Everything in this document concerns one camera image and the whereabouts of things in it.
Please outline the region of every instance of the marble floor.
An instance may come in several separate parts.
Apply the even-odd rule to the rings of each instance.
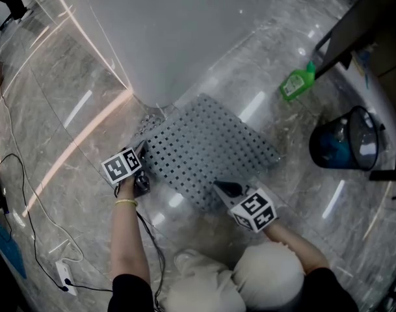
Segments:
[[[287,74],[303,67],[315,43],[349,8],[349,0],[273,0],[270,18],[224,55],[173,105],[151,109],[132,96],[71,34],[70,20],[53,23],[38,8],[31,19],[10,25],[0,42],[5,79],[1,86],[11,111],[12,132],[24,160],[29,183],[40,195],[50,217],[74,238],[84,259],[69,263],[76,283],[110,288],[109,245],[113,189],[100,163],[127,145],[141,119],[162,119],[199,93],[206,93],[240,115],[258,94],[263,102],[246,123],[276,147],[282,159],[256,183],[274,193],[282,221],[327,256],[342,286],[361,311],[381,299],[396,274],[396,183],[370,182],[368,173],[325,170],[315,166],[308,140],[315,126],[337,118],[361,99],[334,69],[291,103],[278,86]],[[85,104],[72,116],[81,98]],[[378,164],[393,165],[389,142]],[[0,159],[17,153],[8,112],[0,97]],[[23,254],[27,279],[13,270],[35,311],[106,311],[110,294],[79,290],[77,297],[59,291],[34,260],[38,257],[58,280],[55,261],[78,258],[67,236],[43,214],[25,182],[29,217],[21,195],[21,168],[14,159],[0,166],[8,206],[23,220],[9,215],[13,238]],[[337,187],[343,189],[333,211],[322,214]],[[207,214],[188,200],[170,203],[176,191],[152,178],[152,192],[139,211],[153,224],[167,270],[162,296],[178,277],[173,255],[194,248],[233,265],[246,246],[266,240],[235,225],[227,214]],[[160,279],[157,254],[144,230],[152,286]]]

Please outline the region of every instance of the trash can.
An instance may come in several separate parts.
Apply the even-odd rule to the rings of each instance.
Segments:
[[[309,151],[322,168],[371,170],[378,157],[378,135],[371,115],[356,106],[343,116],[316,127]]]

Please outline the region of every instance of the gray perforated mat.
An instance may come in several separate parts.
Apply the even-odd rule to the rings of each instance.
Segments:
[[[133,145],[141,140],[147,140],[147,169],[205,211],[222,204],[212,189],[214,180],[248,179],[279,159],[264,138],[206,95],[136,138]]]

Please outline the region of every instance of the green bottle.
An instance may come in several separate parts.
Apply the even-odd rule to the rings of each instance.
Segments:
[[[309,61],[306,70],[294,70],[280,85],[280,91],[286,101],[291,101],[315,82],[315,65]]]

